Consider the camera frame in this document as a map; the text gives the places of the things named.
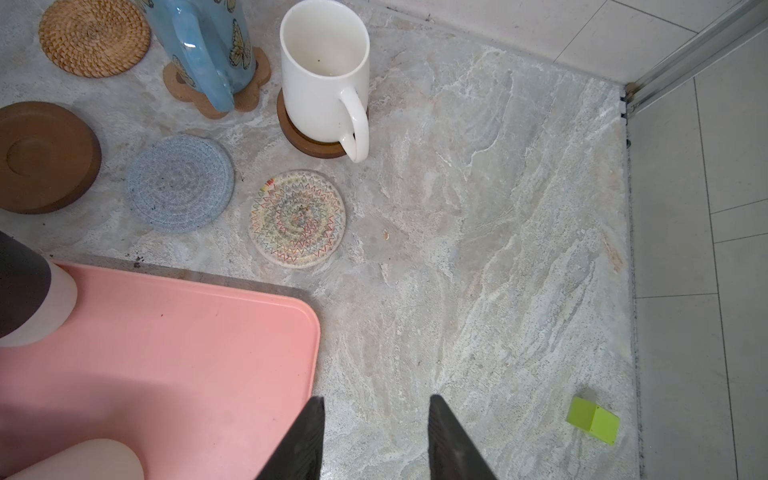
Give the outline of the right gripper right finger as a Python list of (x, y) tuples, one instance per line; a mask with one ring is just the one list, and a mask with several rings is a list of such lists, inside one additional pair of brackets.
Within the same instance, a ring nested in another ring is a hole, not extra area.
[(432, 480), (497, 479), (446, 401), (437, 394), (430, 397), (428, 458)]

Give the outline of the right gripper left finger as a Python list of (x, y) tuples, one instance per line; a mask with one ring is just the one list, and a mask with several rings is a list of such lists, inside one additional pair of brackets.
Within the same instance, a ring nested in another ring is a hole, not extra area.
[(313, 396), (307, 401), (256, 479), (319, 479), (324, 433), (324, 398)]

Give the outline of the white mug red inside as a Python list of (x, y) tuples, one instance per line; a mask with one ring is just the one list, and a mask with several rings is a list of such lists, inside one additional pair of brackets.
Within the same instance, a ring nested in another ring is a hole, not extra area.
[(71, 446), (13, 475), (11, 480), (144, 480), (137, 454), (111, 439), (93, 439)]

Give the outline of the multicolour woven round coaster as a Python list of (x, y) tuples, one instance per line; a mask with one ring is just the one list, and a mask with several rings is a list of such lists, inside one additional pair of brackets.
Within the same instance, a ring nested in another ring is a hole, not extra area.
[(324, 175), (312, 170), (282, 172), (257, 192), (249, 234), (273, 264), (302, 269), (328, 260), (346, 229), (342, 196)]

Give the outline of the grey-blue woven round coaster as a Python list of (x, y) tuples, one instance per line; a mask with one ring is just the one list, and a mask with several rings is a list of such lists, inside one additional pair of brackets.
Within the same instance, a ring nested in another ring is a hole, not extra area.
[(235, 185), (226, 149), (214, 140), (179, 134), (139, 152), (128, 164), (130, 210), (164, 233), (197, 230), (221, 215)]

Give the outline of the black mug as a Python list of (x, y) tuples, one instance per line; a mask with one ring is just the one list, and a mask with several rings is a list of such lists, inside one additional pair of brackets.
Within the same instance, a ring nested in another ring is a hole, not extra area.
[(1, 235), (1, 346), (38, 342), (59, 329), (78, 298), (74, 278), (50, 259)]

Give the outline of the dark brown wooden coaster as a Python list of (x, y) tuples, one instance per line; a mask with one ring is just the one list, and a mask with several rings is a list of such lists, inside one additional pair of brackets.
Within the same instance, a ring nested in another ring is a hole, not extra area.
[(1, 208), (43, 214), (79, 199), (94, 183), (102, 152), (93, 130), (59, 105), (18, 102), (1, 109)]

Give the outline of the paw shaped cork coaster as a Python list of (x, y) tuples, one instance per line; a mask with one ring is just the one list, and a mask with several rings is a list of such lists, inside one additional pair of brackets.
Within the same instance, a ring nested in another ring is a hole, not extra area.
[[(271, 77), (270, 63), (264, 51), (261, 48), (253, 47), (252, 56), (256, 67), (254, 77), (243, 90), (234, 95), (234, 109), (238, 112), (250, 112), (258, 106), (260, 88)], [(192, 103), (204, 117), (217, 120), (227, 115), (227, 112), (216, 110), (205, 95), (189, 86), (175, 63), (169, 63), (164, 67), (163, 82), (168, 92), (176, 100)]]

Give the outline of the yellow inside mug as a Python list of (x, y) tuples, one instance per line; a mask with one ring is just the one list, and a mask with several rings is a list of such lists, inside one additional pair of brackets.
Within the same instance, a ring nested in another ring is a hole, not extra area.
[(216, 111), (235, 108), (252, 81), (253, 54), (244, 3), (237, 0), (143, 0), (135, 5), (185, 82)]

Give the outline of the woven rattan round coaster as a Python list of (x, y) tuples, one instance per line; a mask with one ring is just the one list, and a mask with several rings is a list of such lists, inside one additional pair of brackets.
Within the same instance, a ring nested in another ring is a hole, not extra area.
[(151, 42), (149, 24), (130, 1), (56, 1), (43, 13), (38, 36), (53, 64), (85, 78), (130, 70)]

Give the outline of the pink rectangular tray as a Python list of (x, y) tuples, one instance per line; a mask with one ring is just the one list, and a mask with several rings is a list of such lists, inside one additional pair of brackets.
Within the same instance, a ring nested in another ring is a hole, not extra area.
[(149, 479), (253, 479), (311, 395), (320, 323), (286, 296), (69, 263), (52, 334), (1, 352), (1, 472), (112, 439)]

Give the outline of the green small cube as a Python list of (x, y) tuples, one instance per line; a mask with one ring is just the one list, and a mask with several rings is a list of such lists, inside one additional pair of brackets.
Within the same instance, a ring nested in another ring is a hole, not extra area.
[(614, 445), (620, 426), (618, 416), (581, 397), (571, 401), (566, 421), (608, 445)]

